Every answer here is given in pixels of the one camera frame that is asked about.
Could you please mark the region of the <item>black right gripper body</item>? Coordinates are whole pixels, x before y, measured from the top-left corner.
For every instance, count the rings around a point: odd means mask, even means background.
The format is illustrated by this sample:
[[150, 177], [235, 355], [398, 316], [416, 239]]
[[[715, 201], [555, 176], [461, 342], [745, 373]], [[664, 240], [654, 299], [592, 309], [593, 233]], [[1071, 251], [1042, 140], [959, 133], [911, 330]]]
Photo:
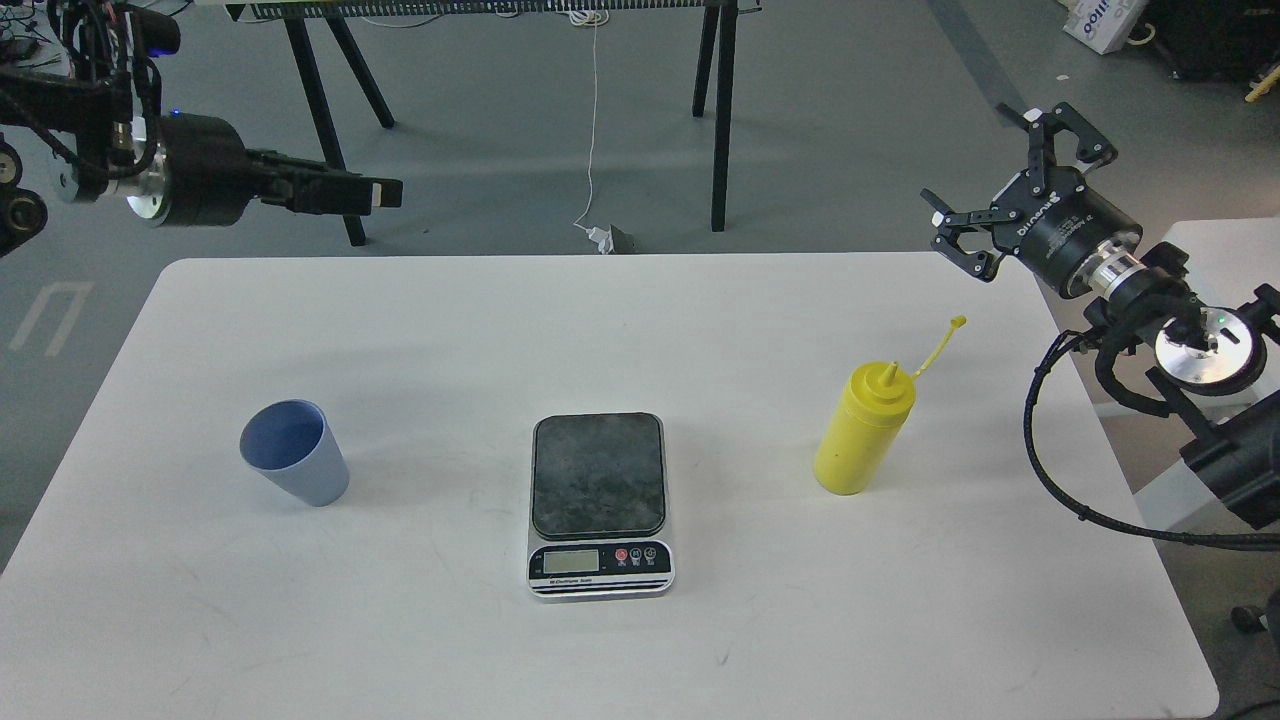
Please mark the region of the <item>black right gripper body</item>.
[[991, 208], [1006, 220], [992, 229], [993, 245], [1016, 256], [1062, 299], [1107, 297], [1138, 261], [1139, 223], [1089, 188], [1073, 167], [1047, 170], [1034, 195], [1027, 173], [1015, 174]]

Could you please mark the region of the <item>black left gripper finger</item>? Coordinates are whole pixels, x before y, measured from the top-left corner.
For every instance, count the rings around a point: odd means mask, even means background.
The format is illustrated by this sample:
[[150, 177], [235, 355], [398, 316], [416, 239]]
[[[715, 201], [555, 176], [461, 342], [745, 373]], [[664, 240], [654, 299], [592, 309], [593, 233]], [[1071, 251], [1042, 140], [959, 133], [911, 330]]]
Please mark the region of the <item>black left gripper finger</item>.
[[361, 181], [360, 173], [266, 149], [247, 149], [244, 176], [255, 181]]
[[403, 183], [346, 172], [287, 172], [262, 178], [253, 197], [297, 214], [367, 217], [401, 208]]

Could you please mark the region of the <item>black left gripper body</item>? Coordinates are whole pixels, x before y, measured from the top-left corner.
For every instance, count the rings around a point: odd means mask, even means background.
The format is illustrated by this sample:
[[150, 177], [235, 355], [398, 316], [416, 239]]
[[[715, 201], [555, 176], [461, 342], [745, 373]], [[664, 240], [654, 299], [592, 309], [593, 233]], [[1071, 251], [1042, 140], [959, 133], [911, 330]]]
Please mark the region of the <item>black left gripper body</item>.
[[152, 227], [236, 224], [255, 196], [252, 163], [234, 127], [192, 113], [159, 119], [152, 165], [125, 201]]

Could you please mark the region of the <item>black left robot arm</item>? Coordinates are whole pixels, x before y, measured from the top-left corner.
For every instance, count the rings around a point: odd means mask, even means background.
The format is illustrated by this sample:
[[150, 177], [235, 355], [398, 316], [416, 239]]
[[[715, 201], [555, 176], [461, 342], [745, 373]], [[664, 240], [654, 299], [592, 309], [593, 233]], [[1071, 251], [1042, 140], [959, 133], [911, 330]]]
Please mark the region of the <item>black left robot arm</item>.
[[216, 117], [168, 109], [157, 59], [180, 49], [174, 15], [132, 1], [50, 1], [47, 22], [67, 54], [65, 76], [3, 72], [3, 126], [35, 133], [52, 154], [68, 202], [124, 199], [147, 224], [227, 227], [251, 202], [339, 217], [353, 246], [362, 219], [399, 208], [399, 179], [362, 176], [343, 158], [301, 14], [283, 26], [323, 159], [248, 147]]

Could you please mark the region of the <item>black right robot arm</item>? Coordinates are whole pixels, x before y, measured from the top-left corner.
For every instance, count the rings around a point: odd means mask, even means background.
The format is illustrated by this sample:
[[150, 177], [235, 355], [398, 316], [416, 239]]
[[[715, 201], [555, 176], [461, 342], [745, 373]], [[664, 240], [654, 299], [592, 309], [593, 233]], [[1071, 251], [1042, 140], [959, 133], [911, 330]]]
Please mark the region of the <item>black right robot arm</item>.
[[[959, 211], [929, 190], [932, 249], [968, 275], [989, 283], [1016, 259], [1061, 299], [1088, 297], [1088, 329], [1065, 331], [1036, 366], [1023, 409], [1023, 439], [1039, 483], [1079, 520], [1185, 546], [1274, 553], [1277, 534], [1277, 396], [1213, 421], [1198, 397], [1251, 388], [1277, 346], [1277, 290], [1258, 286], [1235, 307], [1206, 304], [1188, 283], [1189, 258], [1170, 242], [1138, 255], [1138, 222], [1089, 187], [1087, 176], [1117, 158], [1115, 146], [1074, 106], [996, 111], [1027, 137], [1027, 164], [989, 204]], [[1117, 520], [1071, 497], [1044, 470], [1036, 447], [1041, 389], [1070, 352], [1093, 354], [1094, 377], [1120, 406], [1178, 418], [1193, 438], [1180, 456], [1199, 483], [1247, 533], [1156, 530]]]

